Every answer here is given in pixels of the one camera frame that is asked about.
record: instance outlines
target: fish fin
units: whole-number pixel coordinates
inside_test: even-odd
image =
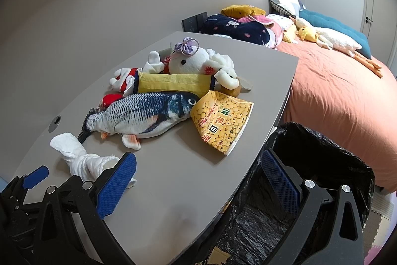
[[[147,129],[145,129],[141,134],[149,133],[151,131],[154,131],[156,127],[158,127],[162,122],[165,122],[167,120],[167,116],[164,114],[158,114],[157,118],[153,120],[153,124],[150,125]]]
[[[138,138],[149,138],[149,137],[153,137],[153,136],[158,136],[158,135],[165,133],[166,131],[168,131],[170,128],[172,128],[173,126],[175,126],[176,124],[178,124],[181,121],[182,121],[181,119],[179,119],[179,120],[166,119],[163,122],[159,123],[158,127],[156,127],[156,128],[153,128],[151,126],[150,128],[153,128],[152,131],[146,130],[145,132],[139,133],[136,136]]]
[[[88,129],[87,127],[87,120],[88,117],[90,117],[93,114],[97,114],[98,113],[98,109],[96,108],[91,108],[90,111],[88,112],[87,116],[84,119],[83,122],[83,127],[81,128],[81,132],[79,134],[79,136],[77,137],[78,141],[83,144],[84,141],[87,139],[88,136],[91,135],[92,131],[90,129]]]
[[[140,150],[140,140],[136,138],[136,135],[133,134],[124,134],[122,136],[123,144],[129,149]]]

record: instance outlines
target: grey desk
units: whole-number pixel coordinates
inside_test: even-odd
[[[137,265],[162,265],[189,246],[217,216],[249,170],[271,130],[293,80],[298,58],[238,40],[175,32],[133,55],[98,79],[60,114],[53,133],[45,130],[26,154],[15,175],[28,174],[40,165],[49,177],[30,190],[26,203],[41,201],[50,185],[59,186],[70,176],[49,142],[55,135],[78,135],[84,117],[109,90],[109,79],[122,67],[141,67],[151,50],[162,50],[186,36],[204,48],[228,54],[238,75],[253,85],[240,98],[255,103],[251,118],[233,152],[223,154],[204,143],[189,119],[165,134],[142,140],[136,152],[136,186],[127,190],[114,213],[105,218],[123,249]],[[93,134],[84,143],[87,152],[121,157],[127,150],[118,135],[102,141]],[[97,257],[78,219],[90,256]]]

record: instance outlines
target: white door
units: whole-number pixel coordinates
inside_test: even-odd
[[[397,28],[397,0],[367,0],[363,33],[368,36],[371,54],[391,65],[392,49]]]

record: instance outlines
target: yellow paper carton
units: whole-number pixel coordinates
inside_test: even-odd
[[[204,142],[225,155],[235,147],[254,103],[209,91],[190,111],[190,116]]]

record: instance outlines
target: pink bedsheet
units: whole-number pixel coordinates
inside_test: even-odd
[[[277,49],[299,57],[285,121],[324,134],[370,165],[378,186],[397,190],[397,81],[389,69],[372,58],[382,67],[380,79],[353,58],[307,41]]]

